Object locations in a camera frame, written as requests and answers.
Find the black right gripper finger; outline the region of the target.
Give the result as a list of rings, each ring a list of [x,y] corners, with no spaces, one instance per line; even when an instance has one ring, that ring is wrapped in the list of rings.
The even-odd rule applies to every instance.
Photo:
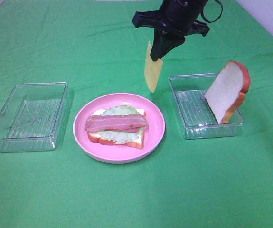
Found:
[[[150,57],[153,61],[162,59],[166,54],[168,33],[162,29],[154,29],[153,44]]]
[[[185,42],[185,37],[166,37],[162,36],[160,38],[159,44],[159,59],[162,59],[166,54],[168,54],[174,48],[182,45]]]

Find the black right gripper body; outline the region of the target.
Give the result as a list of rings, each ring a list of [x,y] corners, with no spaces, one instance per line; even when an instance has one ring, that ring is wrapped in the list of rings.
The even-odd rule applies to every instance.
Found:
[[[209,26],[197,21],[206,4],[206,0],[165,0],[158,10],[135,12],[132,22],[136,28],[153,28],[155,38],[183,38],[193,34],[206,36]]]

